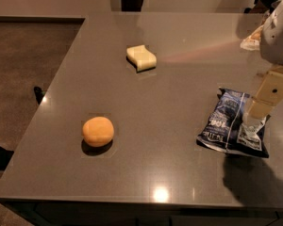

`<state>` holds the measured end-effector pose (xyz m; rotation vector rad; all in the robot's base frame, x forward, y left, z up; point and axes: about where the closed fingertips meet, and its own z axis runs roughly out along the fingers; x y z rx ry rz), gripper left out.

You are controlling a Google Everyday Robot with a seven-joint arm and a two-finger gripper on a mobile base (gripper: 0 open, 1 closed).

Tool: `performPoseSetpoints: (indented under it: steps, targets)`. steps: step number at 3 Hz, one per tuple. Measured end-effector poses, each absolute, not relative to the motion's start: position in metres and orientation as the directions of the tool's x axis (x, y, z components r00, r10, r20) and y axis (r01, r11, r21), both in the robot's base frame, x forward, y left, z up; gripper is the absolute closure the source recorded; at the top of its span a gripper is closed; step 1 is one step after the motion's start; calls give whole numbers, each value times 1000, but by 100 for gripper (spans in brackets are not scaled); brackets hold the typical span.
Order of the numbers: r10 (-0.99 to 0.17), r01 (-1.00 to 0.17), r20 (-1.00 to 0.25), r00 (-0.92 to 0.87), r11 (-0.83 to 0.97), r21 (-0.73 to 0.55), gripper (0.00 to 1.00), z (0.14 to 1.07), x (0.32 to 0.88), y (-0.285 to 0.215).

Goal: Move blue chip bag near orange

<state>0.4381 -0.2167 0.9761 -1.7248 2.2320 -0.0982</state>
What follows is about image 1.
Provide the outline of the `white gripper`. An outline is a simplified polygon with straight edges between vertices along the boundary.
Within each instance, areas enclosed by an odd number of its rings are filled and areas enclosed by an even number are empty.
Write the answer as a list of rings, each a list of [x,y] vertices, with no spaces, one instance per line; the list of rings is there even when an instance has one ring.
[[[283,7],[265,21],[260,39],[261,57],[274,65],[263,76],[258,91],[246,103],[243,123],[257,126],[283,100]]]

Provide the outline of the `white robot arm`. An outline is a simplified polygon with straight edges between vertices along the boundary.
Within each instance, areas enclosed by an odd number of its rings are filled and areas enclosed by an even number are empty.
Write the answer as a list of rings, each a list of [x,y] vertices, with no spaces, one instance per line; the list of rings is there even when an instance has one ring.
[[[255,126],[283,100],[283,0],[265,22],[242,41],[241,48],[259,50],[261,57],[272,64],[243,112],[243,123]]]

